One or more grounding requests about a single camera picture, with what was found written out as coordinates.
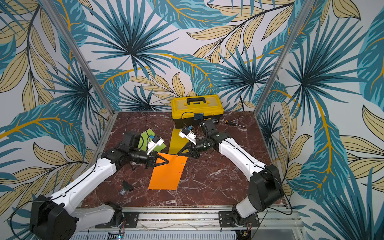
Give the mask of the yellow paper sheet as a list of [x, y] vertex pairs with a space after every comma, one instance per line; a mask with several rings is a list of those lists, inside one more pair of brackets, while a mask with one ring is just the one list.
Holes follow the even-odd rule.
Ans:
[[181, 138], [179, 132], [181, 129], [173, 129], [171, 142], [169, 147], [169, 154], [176, 155], [188, 142], [186, 138]]

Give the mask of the orange paper sheet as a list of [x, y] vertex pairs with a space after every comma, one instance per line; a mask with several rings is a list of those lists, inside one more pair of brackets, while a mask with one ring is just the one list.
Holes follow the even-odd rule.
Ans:
[[169, 163], [154, 167], [149, 190], [177, 190], [188, 158], [164, 153], [159, 155]]

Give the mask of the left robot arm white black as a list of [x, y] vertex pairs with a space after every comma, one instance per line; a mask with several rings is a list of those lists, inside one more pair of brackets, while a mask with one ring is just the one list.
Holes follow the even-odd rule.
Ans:
[[102, 153], [95, 164], [76, 180], [49, 197], [39, 196], [32, 202], [30, 232], [42, 240], [68, 240], [74, 234], [91, 227], [122, 228], [126, 222], [122, 207], [107, 202], [99, 207], [77, 210], [84, 198], [105, 179], [132, 162], [146, 168], [160, 166], [154, 149], [164, 140], [157, 135], [150, 137], [148, 149], [141, 150], [140, 134], [128, 131], [115, 147]]

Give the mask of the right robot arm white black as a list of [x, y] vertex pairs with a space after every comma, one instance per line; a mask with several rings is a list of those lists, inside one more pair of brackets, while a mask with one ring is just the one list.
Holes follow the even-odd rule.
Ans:
[[279, 170], [274, 165], [266, 165], [244, 150], [227, 132], [219, 132], [212, 120], [200, 124], [204, 138], [196, 139], [191, 127], [184, 127], [179, 136], [189, 142], [178, 151], [178, 156], [199, 158], [202, 152], [215, 149], [227, 157], [249, 181], [248, 195], [232, 208], [230, 220], [242, 226], [246, 220], [269, 208], [284, 197], [285, 192]]

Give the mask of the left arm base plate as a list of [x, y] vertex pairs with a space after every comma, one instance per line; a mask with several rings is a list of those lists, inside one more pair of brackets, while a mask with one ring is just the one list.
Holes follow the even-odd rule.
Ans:
[[105, 224], [96, 225], [96, 229], [134, 229], [137, 227], [139, 212], [117, 212]]

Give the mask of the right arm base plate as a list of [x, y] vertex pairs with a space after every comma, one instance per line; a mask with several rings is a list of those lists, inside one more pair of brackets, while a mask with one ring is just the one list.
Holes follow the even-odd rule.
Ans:
[[236, 211], [220, 211], [219, 223], [221, 228], [255, 228], [260, 226], [260, 219], [257, 214], [243, 218]]

